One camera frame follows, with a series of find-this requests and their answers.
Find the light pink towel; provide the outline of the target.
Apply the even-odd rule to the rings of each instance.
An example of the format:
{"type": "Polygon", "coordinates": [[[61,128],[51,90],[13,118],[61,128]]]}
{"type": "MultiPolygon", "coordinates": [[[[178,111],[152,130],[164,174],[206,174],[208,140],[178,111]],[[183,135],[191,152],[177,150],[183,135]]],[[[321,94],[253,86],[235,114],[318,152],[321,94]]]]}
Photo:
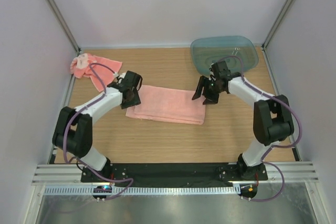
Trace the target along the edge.
{"type": "Polygon", "coordinates": [[[127,108],[132,119],[167,123],[202,125],[206,106],[204,97],[192,100],[193,91],[143,85],[139,90],[141,104],[127,108]]]}

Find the aluminium frame post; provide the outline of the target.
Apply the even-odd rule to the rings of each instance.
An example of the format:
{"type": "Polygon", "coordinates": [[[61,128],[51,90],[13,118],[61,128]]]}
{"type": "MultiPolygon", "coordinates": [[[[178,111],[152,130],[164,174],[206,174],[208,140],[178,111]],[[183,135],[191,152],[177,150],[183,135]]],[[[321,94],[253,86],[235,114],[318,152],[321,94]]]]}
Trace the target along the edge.
{"type": "Polygon", "coordinates": [[[266,37],[264,43],[261,46],[263,51],[266,51],[266,49],[269,46],[271,40],[273,39],[274,35],[276,34],[277,30],[279,29],[281,23],[284,21],[288,12],[292,8],[294,2],[295,2],[295,0],[285,0],[278,16],[276,17],[269,33],[267,34],[267,37],[266,37]]]}
{"type": "Polygon", "coordinates": [[[70,44],[72,45],[73,49],[77,54],[81,52],[81,48],[79,47],[78,43],[76,42],[75,37],[73,36],[67,22],[65,21],[60,9],[57,6],[55,0],[46,0],[48,6],[50,7],[53,15],[55,16],[57,22],[61,26],[62,30],[64,31],[67,39],[69,40],[70,44]]]}

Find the blue translucent plastic tub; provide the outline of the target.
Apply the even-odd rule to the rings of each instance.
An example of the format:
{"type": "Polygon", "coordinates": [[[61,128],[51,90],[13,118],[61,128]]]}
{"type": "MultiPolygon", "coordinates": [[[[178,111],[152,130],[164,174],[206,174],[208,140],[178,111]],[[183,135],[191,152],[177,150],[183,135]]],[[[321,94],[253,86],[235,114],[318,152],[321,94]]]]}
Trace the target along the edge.
{"type": "Polygon", "coordinates": [[[209,76],[211,64],[222,58],[231,72],[240,71],[240,62],[244,72],[256,67],[259,62],[254,44],[244,36],[220,36],[201,38],[190,46],[193,64],[199,74],[209,76]]]}

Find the coral pink printed towel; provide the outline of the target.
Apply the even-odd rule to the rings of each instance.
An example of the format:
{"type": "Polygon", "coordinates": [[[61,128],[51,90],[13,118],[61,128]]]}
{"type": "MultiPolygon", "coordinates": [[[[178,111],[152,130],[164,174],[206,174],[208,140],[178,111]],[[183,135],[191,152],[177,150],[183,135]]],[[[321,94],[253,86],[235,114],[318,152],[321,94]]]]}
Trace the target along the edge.
{"type": "Polygon", "coordinates": [[[70,73],[78,79],[83,77],[90,78],[97,91],[102,92],[104,87],[92,69],[106,87],[114,80],[113,74],[115,72],[118,73],[121,67],[122,62],[120,61],[84,53],[73,59],[70,65],[70,73]]]}

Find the aluminium front rail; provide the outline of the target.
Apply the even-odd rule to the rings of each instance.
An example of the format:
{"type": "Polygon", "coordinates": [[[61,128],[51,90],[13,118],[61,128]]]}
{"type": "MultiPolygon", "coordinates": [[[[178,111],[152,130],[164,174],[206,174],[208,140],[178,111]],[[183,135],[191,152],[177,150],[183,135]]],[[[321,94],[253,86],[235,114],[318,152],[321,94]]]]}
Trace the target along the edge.
{"type": "MultiPolygon", "coordinates": [[[[318,175],[311,162],[274,162],[287,183],[316,183],[318,175]]],[[[75,164],[38,165],[32,185],[76,185],[80,183],[81,171],[75,164]]]]}

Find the right aluminium frame post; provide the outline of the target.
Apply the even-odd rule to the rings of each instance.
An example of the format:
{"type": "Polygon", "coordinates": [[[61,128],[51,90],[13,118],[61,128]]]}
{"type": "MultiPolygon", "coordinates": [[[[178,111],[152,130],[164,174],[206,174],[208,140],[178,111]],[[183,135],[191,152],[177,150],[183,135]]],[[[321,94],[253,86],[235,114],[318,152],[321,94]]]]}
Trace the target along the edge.
{"type": "Polygon", "coordinates": [[[285,0],[278,16],[276,17],[269,33],[267,34],[267,37],[266,37],[264,43],[261,46],[263,51],[266,51],[266,49],[269,46],[271,40],[273,39],[274,35],[276,34],[277,30],[279,29],[281,23],[284,21],[288,12],[292,8],[294,2],[295,2],[295,0],[285,0]]]}

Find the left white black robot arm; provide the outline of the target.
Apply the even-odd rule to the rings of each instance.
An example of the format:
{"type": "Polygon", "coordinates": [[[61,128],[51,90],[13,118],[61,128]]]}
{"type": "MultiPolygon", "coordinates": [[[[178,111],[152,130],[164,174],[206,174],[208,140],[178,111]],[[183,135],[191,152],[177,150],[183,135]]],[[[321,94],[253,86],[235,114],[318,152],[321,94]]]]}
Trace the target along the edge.
{"type": "Polygon", "coordinates": [[[93,176],[100,182],[111,177],[110,160],[93,147],[93,125],[115,107],[127,109],[141,104],[142,80],[141,75],[127,71],[100,95],[75,108],[66,106],[59,113],[53,145],[91,167],[93,176]]]}

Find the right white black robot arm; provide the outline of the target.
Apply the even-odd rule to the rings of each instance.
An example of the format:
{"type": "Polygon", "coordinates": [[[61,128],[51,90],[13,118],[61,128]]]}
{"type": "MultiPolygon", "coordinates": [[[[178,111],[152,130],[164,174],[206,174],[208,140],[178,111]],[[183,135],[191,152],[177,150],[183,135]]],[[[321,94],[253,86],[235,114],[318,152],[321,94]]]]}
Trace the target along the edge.
{"type": "Polygon", "coordinates": [[[236,173],[243,180],[256,173],[274,147],[294,133],[294,124],[286,96],[274,96],[251,84],[241,72],[231,72],[225,61],[211,64],[209,77],[200,76],[193,100],[204,96],[204,105],[217,104],[223,92],[233,94],[253,108],[254,140],[237,160],[236,173]]]}

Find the left aluminium frame post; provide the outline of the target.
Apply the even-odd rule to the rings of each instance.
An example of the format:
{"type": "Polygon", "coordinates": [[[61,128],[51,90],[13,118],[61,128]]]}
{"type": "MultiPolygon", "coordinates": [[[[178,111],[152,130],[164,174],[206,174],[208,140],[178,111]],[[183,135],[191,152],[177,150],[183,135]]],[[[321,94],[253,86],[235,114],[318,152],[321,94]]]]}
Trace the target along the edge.
{"type": "Polygon", "coordinates": [[[77,54],[81,52],[81,48],[79,47],[78,43],[76,42],[75,37],[73,36],[67,22],[65,21],[60,9],[57,6],[55,0],[46,0],[48,6],[50,7],[53,15],[55,16],[57,22],[61,26],[62,30],[64,31],[67,39],[69,40],[70,44],[72,45],[73,49],[77,54]]]}

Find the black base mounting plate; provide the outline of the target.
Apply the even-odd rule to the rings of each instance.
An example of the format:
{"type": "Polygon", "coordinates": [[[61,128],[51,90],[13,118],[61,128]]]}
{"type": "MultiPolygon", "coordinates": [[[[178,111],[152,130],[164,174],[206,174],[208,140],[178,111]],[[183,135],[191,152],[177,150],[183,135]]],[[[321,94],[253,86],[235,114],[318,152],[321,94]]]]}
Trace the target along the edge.
{"type": "Polygon", "coordinates": [[[267,181],[265,165],[243,173],[236,163],[114,163],[109,179],[133,178],[132,187],[208,188],[239,181],[267,181]]]}

